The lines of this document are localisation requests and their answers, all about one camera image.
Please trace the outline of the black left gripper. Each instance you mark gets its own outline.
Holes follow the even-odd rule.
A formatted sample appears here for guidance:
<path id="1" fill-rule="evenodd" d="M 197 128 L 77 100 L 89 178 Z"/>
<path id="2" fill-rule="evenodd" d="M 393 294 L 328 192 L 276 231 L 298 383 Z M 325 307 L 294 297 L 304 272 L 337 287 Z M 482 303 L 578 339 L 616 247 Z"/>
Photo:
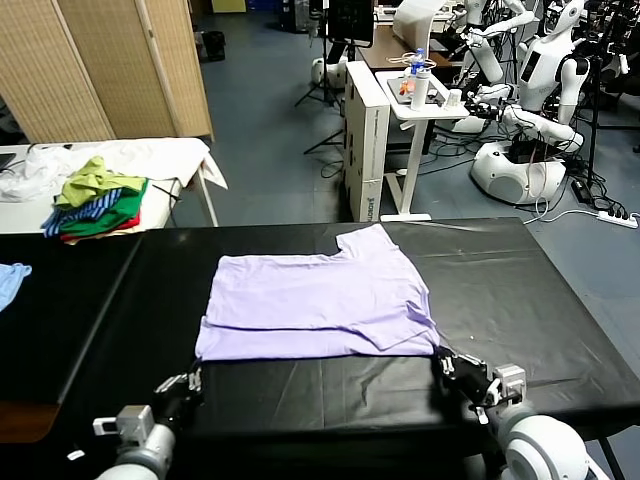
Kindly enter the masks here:
<path id="1" fill-rule="evenodd" d="M 202 400 L 201 372 L 197 366 L 188 374 L 170 376 L 154 389 L 152 412 L 156 423 L 171 431 L 181 431 L 190 425 Z"/>

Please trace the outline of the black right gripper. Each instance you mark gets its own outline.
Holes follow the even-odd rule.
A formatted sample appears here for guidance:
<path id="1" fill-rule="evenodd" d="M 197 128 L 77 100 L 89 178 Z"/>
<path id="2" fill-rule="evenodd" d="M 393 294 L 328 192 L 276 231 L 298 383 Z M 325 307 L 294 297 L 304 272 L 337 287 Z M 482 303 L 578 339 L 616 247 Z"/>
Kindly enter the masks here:
<path id="1" fill-rule="evenodd" d="M 468 354 L 454 353 L 449 349 L 435 352 L 443 377 L 443 385 L 451 391 L 461 393 L 475 405 L 486 405 L 492 382 L 488 377 L 487 364 Z"/>

